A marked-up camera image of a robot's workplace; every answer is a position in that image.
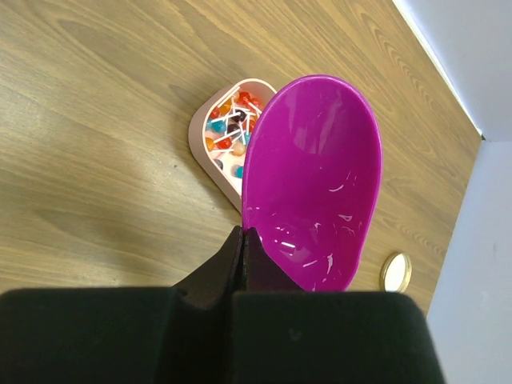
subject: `gold lid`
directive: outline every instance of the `gold lid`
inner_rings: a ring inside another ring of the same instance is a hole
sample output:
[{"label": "gold lid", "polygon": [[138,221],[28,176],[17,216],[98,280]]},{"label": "gold lid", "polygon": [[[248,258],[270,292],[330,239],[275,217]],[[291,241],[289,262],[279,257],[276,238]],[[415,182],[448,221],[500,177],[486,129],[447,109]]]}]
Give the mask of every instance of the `gold lid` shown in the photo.
[{"label": "gold lid", "polygon": [[384,262],[381,269],[380,285],[381,290],[387,292],[406,291],[410,282],[413,267],[408,254],[392,254]]}]

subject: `tabletop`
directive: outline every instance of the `tabletop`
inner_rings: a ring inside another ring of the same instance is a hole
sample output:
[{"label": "tabletop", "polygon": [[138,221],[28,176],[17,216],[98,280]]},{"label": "tabletop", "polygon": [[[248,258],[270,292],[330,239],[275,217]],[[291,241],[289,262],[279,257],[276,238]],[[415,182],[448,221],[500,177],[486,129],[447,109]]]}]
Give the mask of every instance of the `tabletop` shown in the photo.
[{"label": "tabletop", "polygon": [[313,73],[359,88],[382,134],[350,289],[404,251],[427,311],[481,139],[391,0],[0,2],[0,292],[187,276],[241,221],[192,115],[243,78]]}]

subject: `plastic scoop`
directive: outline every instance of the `plastic scoop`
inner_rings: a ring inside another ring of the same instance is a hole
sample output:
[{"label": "plastic scoop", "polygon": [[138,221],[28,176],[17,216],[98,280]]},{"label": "plastic scoop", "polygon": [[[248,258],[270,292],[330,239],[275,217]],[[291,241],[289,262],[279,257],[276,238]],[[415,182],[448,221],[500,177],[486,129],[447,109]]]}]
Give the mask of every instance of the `plastic scoop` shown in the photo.
[{"label": "plastic scoop", "polygon": [[381,181],[375,116],[327,75],[280,90],[246,154],[242,224],[304,290],[345,290],[358,268]]}]

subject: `candy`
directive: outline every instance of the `candy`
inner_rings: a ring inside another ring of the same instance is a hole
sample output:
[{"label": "candy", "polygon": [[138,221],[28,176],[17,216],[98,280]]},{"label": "candy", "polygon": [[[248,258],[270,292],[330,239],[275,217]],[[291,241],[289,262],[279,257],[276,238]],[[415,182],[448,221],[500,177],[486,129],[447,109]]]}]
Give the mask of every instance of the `candy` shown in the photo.
[{"label": "candy", "polygon": [[262,114],[262,110],[260,110],[255,104],[253,104],[252,102],[248,102],[247,103],[249,105],[249,107],[252,109],[252,110],[255,110],[256,113],[258,114],[258,116],[260,114]]},{"label": "candy", "polygon": [[253,130],[254,130],[254,127],[256,126],[256,121],[255,120],[251,120],[249,122],[249,133],[252,134],[253,133]]},{"label": "candy", "polygon": [[238,95],[238,103],[243,106],[247,106],[250,102],[250,94],[249,92],[240,92]]},{"label": "candy", "polygon": [[215,164],[217,164],[217,166],[222,170],[222,168],[224,168],[224,164],[222,164],[222,162],[216,158],[215,160]]},{"label": "candy", "polygon": [[239,129],[240,129],[240,127],[238,126],[238,124],[235,124],[234,122],[232,122],[231,124],[229,124],[227,126],[227,133],[230,134],[231,132],[234,132]]},{"label": "candy", "polygon": [[252,114],[250,116],[250,120],[252,121],[253,124],[256,124],[256,121],[259,119],[259,116],[256,116],[255,114]]},{"label": "candy", "polygon": [[239,110],[239,109],[235,108],[234,112],[236,114],[238,114],[238,116],[232,117],[234,122],[243,122],[247,117],[247,114],[243,110]]},{"label": "candy", "polygon": [[250,102],[255,106],[256,108],[261,109],[262,108],[262,102],[259,101],[259,98],[252,98]]},{"label": "candy", "polygon": [[225,102],[218,110],[221,114],[228,114],[231,110],[231,99]]},{"label": "candy", "polygon": [[220,118],[214,118],[213,120],[210,120],[211,122],[220,122],[221,120],[226,120],[228,118],[236,118],[240,115],[240,112],[233,112],[232,114],[227,114],[225,116],[221,116]]},{"label": "candy", "polygon": [[215,107],[210,114],[210,118],[218,118],[220,112],[217,107]]},{"label": "candy", "polygon": [[246,152],[246,146],[244,146],[241,142],[236,142],[233,144],[233,154],[235,156],[242,156]]},{"label": "candy", "polygon": [[212,122],[211,129],[213,132],[217,132],[218,134],[221,134],[226,131],[226,122],[224,122],[224,121]]},{"label": "candy", "polygon": [[243,177],[243,166],[236,166],[233,169],[233,173],[236,178],[242,178]]},{"label": "candy", "polygon": [[208,149],[208,152],[211,152],[215,148],[215,143],[212,138],[205,138],[205,144],[206,148]]},{"label": "candy", "polygon": [[224,138],[223,140],[221,140],[220,142],[217,143],[217,146],[221,150],[227,150],[228,148],[231,147],[231,144],[232,144],[231,138]]},{"label": "candy", "polygon": [[217,144],[218,142],[221,142],[222,140],[224,140],[225,138],[230,138],[231,136],[235,136],[236,134],[238,134],[239,132],[237,130],[234,130],[233,132],[231,132],[230,134],[225,134],[224,136],[221,136],[220,138],[217,138],[214,140],[214,143]]}]

